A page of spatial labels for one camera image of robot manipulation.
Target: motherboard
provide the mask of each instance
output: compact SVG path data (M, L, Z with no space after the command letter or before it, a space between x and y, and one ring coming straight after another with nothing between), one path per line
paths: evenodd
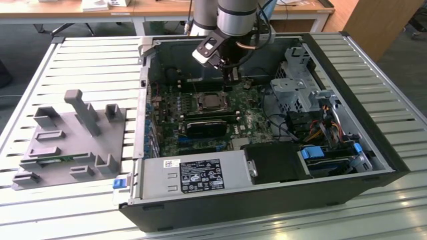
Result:
M191 81L154 85L161 157L233 151L273 142L271 123L262 109L263 87L249 81L229 91L221 85Z

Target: aluminum extrusion table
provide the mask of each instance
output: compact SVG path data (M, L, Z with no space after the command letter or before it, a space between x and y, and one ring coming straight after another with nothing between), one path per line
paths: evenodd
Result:
M409 175L343 205L154 234L142 232L118 211L111 179L14 191L12 177L36 125L31 116L40 106L70 111L62 103L68 89L81 89L95 109L109 103L127 108L122 173L133 170L142 39L67 38L51 44L0 136L2 238L426 239L427 120L350 37L313 36L403 157Z

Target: yellow wire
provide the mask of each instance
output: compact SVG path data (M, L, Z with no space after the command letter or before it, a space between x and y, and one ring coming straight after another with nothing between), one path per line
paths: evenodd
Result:
M305 142L309 142L311 139L318 137L322 134L322 130L319 130Z

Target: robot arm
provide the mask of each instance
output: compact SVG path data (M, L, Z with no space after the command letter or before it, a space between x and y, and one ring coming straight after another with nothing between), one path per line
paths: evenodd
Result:
M193 52L193 56L206 67L213 65L222 70L226 81L233 69L251 58L254 50L261 49L270 42L270 24L263 22L258 9L267 19L259 0L195 1L191 35L202 36L207 33L209 35ZM267 29L269 40L258 46L261 31ZM257 46L251 45L254 35Z

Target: barcode sticker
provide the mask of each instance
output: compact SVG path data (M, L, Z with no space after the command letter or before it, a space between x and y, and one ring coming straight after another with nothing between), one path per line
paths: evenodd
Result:
M177 168L181 166L181 159L170 159L163 161L163 167L165 168Z

